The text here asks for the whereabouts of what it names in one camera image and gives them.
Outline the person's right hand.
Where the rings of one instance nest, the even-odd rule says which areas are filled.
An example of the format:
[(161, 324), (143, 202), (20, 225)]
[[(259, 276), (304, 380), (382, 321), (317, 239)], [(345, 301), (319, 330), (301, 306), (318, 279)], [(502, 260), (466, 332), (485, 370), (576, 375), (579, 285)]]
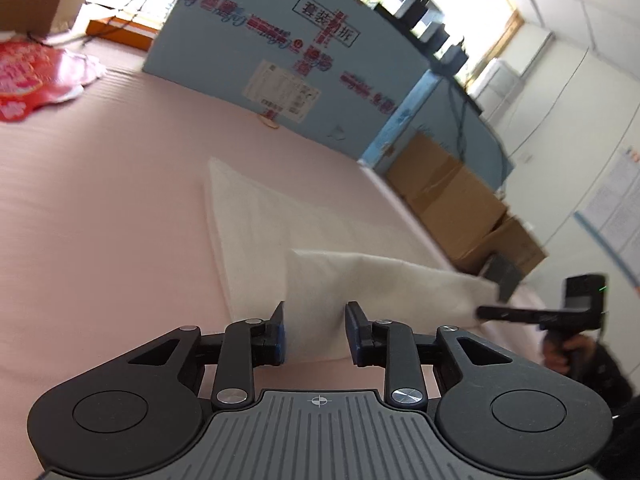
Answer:
[(583, 334), (563, 339), (548, 333), (541, 346), (542, 364), (561, 375), (577, 376), (591, 361), (596, 348), (596, 341)]

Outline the black sleeved right forearm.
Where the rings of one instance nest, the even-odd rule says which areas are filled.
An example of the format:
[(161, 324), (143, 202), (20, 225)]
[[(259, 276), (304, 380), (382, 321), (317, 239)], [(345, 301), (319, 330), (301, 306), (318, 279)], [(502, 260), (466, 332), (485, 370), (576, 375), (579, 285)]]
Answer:
[(577, 381), (605, 400), (613, 415), (639, 407), (639, 397), (634, 394), (630, 382), (605, 344), (578, 335), (567, 342), (565, 348), (580, 350), (584, 354), (585, 364), (577, 375)]

